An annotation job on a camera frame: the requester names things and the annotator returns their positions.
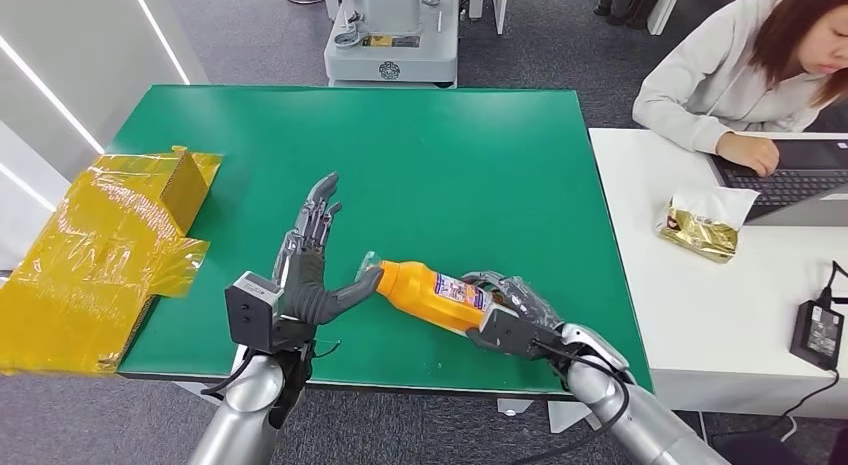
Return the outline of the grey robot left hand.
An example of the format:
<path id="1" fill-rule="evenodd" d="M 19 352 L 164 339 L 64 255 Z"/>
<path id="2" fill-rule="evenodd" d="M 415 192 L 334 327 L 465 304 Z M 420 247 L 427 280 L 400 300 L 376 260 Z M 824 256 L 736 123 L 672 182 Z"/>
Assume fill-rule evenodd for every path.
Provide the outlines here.
<path id="1" fill-rule="evenodd" d="M 339 202 L 331 203 L 338 183 L 332 172 L 317 181 L 285 233 L 272 271 L 272 281 L 282 288 L 279 312 L 318 326 L 335 320 L 373 295 L 383 276 L 376 266 L 338 290 L 325 287 L 325 251 Z"/>

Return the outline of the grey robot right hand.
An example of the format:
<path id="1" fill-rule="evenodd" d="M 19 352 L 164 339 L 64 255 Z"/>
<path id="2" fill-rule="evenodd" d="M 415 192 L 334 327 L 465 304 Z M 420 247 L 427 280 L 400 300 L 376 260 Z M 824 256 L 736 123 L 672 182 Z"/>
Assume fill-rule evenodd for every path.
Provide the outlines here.
<path id="1" fill-rule="evenodd" d="M 506 276 L 495 271 L 475 271 L 464 274 L 461 280 L 492 294 L 498 305 L 515 312 L 519 317 L 554 330 L 564 321 L 554 308 L 520 277 Z"/>

